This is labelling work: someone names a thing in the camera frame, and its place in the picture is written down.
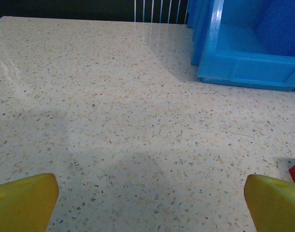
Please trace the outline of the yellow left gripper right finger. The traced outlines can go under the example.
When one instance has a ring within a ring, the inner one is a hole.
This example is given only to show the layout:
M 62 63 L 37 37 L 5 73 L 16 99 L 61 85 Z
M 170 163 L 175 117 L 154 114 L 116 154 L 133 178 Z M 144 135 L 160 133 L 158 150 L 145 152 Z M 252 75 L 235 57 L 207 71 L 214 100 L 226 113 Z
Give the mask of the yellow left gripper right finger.
M 258 232 L 295 232 L 295 183 L 251 174 L 244 198 Z

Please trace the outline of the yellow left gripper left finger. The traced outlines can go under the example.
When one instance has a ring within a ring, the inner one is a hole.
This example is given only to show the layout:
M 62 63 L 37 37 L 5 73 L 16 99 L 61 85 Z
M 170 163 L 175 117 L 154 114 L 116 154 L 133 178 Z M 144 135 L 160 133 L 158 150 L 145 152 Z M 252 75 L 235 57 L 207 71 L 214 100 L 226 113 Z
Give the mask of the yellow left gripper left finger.
M 59 195 L 52 173 L 0 185 L 0 232 L 44 232 Z

